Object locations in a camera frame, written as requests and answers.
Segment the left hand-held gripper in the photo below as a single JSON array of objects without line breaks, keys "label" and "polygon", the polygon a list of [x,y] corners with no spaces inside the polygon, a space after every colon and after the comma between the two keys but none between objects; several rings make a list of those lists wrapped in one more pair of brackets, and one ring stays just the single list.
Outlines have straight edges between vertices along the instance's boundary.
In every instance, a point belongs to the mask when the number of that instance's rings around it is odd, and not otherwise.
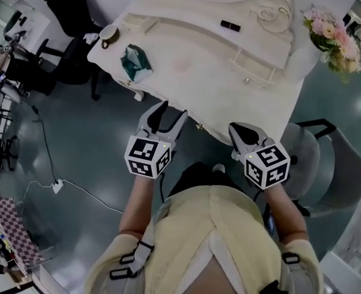
[{"label": "left hand-held gripper", "polygon": [[139,128],[131,135],[124,159],[131,174],[157,179],[173,158],[176,140],[188,118],[184,110],[166,130],[158,130],[168,101],[155,104],[139,120]]}]

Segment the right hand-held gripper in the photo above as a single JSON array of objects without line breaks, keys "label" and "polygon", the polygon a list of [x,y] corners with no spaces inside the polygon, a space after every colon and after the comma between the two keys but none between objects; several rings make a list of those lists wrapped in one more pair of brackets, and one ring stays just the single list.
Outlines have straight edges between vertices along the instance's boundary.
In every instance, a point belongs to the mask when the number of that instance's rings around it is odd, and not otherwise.
[{"label": "right hand-held gripper", "polygon": [[244,165],[249,181],[265,190],[287,180],[290,158],[280,142],[274,143],[260,127],[244,122],[231,122],[228,130],[234,147],[231,156]]}]

